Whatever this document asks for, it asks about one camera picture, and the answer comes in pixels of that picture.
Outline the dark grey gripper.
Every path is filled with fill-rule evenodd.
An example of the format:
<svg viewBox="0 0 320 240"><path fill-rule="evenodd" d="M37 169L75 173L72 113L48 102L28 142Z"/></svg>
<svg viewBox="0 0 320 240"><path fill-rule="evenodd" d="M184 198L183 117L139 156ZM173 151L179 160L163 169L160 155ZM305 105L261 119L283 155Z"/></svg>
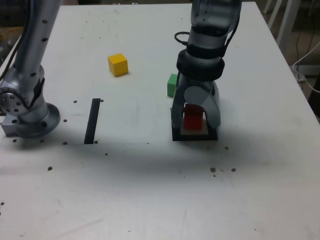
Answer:
<svg viewBox="0 0 320 240"><path fill-rule="evenodd" d="M181 128L184 105L188 103L203 108L208 126L211 128L219 127L221 124L219 99L219 90L215 81L201 81L178 74L171 108L172 126L178 130Z"/></svg>

